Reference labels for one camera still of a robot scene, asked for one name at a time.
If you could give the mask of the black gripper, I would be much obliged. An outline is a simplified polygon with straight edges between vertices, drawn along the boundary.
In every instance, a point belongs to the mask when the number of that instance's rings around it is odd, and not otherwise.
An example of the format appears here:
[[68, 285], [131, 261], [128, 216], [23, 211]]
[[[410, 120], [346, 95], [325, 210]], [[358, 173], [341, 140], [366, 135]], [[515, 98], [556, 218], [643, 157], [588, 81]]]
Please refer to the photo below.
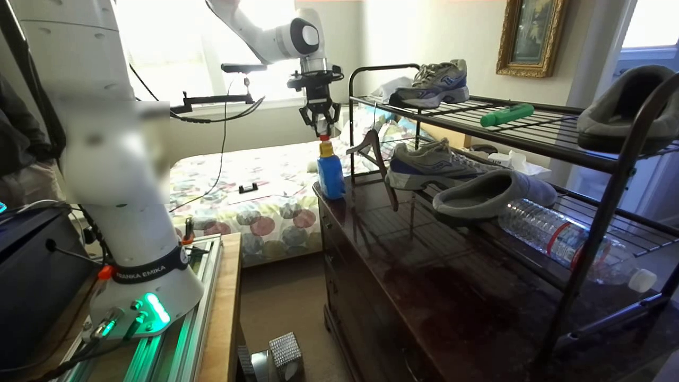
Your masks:
[[330, 64], [326, 69], [295, 72], [288, 78], [288, 86], [295, 91], [306, 91], [306, 104], [299, 114], [306, 124], [311, 126], [314, 135], [319, 140], [323, 132], [317, 120], [325, 119], [325, 135], [334, 137], [334, 120], [340, 119], [340, 104], [330, 100], [330, 85], [341, 81], [343, 72], [340, 65]]

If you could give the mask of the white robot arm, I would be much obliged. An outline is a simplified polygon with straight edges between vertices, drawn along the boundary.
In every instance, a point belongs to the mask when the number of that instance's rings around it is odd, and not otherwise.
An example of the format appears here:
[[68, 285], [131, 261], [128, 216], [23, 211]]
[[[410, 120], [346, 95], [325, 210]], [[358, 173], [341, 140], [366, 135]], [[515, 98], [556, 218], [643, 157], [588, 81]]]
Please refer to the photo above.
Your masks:
[[102, 235], [102, 338], [158, 336], [204, 295], [140, 132], [117, 0], [1, 0], [68, 190]]

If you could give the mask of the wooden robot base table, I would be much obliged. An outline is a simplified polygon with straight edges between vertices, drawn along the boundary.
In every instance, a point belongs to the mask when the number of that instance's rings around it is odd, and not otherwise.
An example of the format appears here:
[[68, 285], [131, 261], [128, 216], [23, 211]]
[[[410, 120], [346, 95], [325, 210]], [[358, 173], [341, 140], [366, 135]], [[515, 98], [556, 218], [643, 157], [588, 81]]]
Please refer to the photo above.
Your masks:
[[196, 382], [236, 382], [240, 328], [240, 235], [219, 237], [219, 270]]

